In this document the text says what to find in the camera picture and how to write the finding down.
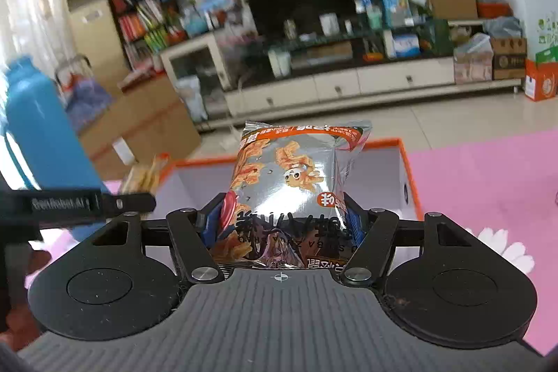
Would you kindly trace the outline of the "person left hand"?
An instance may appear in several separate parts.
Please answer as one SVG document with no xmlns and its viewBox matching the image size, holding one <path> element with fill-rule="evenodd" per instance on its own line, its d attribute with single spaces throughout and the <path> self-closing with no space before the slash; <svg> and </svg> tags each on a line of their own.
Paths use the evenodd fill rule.
<svg viewBox="0 0 558 372">
<path fill-rule="evenodd" d="M 32 250 L 28 275 L 42 270 L 50 260 L 51 255 L 48 251 Z M 1 342 L 15 352 L 25 348 L 41 335 L 41 330 L 29 309 L 26 296 L 10 309 L 6 317 L 6 325 L 7 329 L 1 332 Z"/>
</svg>

